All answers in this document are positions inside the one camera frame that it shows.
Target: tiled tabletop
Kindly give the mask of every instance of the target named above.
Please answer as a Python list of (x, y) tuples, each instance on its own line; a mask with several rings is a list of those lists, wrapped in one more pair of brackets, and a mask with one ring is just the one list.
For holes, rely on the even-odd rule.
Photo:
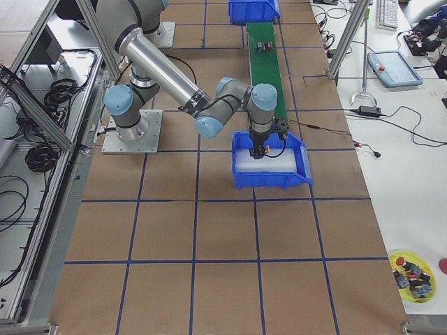
[[(307, 1), (280, 1), (275, 25), (291, 119), (348, 130)], [(171, 54), (214, 92), (249, 81), (242, 27), (227, 3), (170, 1)], [(179, 67), (188, 73), (182, 64)], [(314, 186), (234, 187), (230, 135), (215, 140), (160, 93), (160, 152), (104, 156), (97, 146), (51, 321), (78, 334), (401, 334), (406, 320), (351, 138), (291, 125)]]

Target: blue joint cap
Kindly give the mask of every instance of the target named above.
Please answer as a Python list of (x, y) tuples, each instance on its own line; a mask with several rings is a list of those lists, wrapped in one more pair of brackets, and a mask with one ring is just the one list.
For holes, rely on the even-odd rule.
[(271, 84), (257, 84), (251, 92), (251, 99), (257, 108), (269, 112), (277, 107), (278, 92)]
[(133, 92), (126, 85), (110, 87), (104, 96), (104, 104), (111, 115), (123, 115), (133, 102)]
[(234, 78), (230, 78), (230, 77), (223, 77), (219, 83), (217, 84), (216, 87), (216, 95), (220, 95), (220, 93), (222, 92), (222, 89), (225, 87), (225, 85), (227, 85), (231, 80), (235, 80)]
[(161, 2), (163, 3), (164, 8), (166, 9), (168, 7), (169, 0), (161, 0)]
[(213, 117), (199, 117), (196, 120), (196, 130), (206, 138), (214, 138), (220, 133), (224, 125)]

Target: yellow plate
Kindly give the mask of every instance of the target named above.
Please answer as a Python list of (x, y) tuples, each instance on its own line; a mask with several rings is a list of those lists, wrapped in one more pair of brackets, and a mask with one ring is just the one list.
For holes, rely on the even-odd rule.
[(430, 269), (430, 267), (427, 265), (427, 263), (417, 256), (414, 253), (411, 253), (410, 251), (396, 251), (392, 253), (389, 257), (390, 264), (393, 269), (397, 269), (401, 274), (403, 273), (404, 268), (396, 265), (396, 260), (399, 257), (403, 257), (406, 261), (414, 263), (418, 265), (423, 272), (430, 275), (430, 284), (432, 285), (433, 291), (426, 297), (426, 298), (413, 298), (410, 292), (410, 287), (406, 288), (400, 288), (399, 293), (400, 297), (407, 300), (408, 302), (414, 302), (417, 304), (423, 303), (423, 302), (429, 302), (431, 298), (433, 298), (434, 293), (436, 292), (436, 281), (434, 279), (433, 271)]

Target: blue bin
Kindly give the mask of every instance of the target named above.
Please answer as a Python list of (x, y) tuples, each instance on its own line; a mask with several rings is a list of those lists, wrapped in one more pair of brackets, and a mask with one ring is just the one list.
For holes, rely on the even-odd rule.
[(229, 0), (228, 14), (233, 24), (272, 22), (280, 17), (277, 0)]
[[(282, 149), (283, 142), (277, 134), (272, 134), (265, 142), (271, 149)], [(253, 142), (248, 132), (233, 133), (233, 176), (237, 188), (242, 187), (282, 187), (288, 188), (298, 186), (303, 183), (312, 185), (309, 159), (307, 158), (306, 144), (301, 142), (293, 134), (287, 137), (286, 148), (293, 149), (297, 172), (238, 172), (236, 170), (236, 150), (249, 149), (253, 147)]]

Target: green conveyor belt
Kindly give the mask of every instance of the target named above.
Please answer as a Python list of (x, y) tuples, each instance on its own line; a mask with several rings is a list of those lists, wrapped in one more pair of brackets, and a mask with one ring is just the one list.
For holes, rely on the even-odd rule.
[[(276, 43), (274, 41), (273, 23), (247, 23), (247, 33), (249, 40), (251, 84), (268, 83), (277, 89), (278, 103), (274, 116), (276, 120), (284, 120), (288, 124)], [(259, 52), (257, 48), (258, 42), (272, 42), (273, 48), (268, 51)]]

